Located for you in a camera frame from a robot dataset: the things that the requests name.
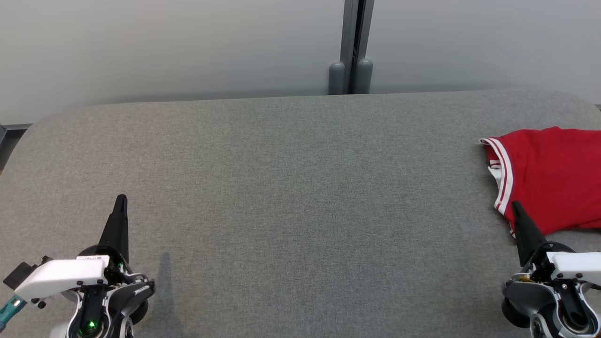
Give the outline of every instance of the gray pole base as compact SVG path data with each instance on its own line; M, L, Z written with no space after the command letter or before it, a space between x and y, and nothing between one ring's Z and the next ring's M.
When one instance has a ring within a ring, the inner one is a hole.
M334 62L330 65L328 95L344 94L344 63Z
M370 59L363 59L357 62L357 72L355 75L355 94L369 94L371 85L371 71L374 69L374 63Z

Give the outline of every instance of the red shirt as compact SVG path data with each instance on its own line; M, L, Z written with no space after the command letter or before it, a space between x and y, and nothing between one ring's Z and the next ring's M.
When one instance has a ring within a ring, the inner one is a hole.
M499 186L495 209L512 234L515 200L543 235L601 227L601 131L524 129L480 142Z

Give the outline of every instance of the robotic arm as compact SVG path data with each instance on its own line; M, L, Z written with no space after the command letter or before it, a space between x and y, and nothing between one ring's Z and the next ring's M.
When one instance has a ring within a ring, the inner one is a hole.
M599 337L599 318L584 294L601 289L601 253L548 242L519 202L512 209L522 270L502 285L507 320L533 338Z
M128 261L127 197L119 195L98 245L75 259L44 256L40 266L23 262L4 280L15 296L0 309L0 332L26 300L43 309L44 298L62 293L77 306L51 338L133 338L133 325L146 314L155 287L153 280L134 273Z

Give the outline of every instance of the gray fabric surface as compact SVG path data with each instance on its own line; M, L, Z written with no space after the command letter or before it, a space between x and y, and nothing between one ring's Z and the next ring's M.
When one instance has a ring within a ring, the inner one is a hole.
M517 250L477 140L554 125L600 129L601 114L481 91L53 115L0 176L0 275L95 244L125 193L130 264L158 286L139 337L527 337L501 313ZM601 249L595 231L550 238ZM72 311L28 306L3 337L45 337Z

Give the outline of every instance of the teal connector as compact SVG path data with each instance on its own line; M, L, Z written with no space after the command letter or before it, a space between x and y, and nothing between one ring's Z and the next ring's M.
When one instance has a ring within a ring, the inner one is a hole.
M4 331L8 321L19 313L19 311L25 307L25 304L27 304L27 302L17 295L14 295L6 302L6 304L4 304L0 309L0 332Z

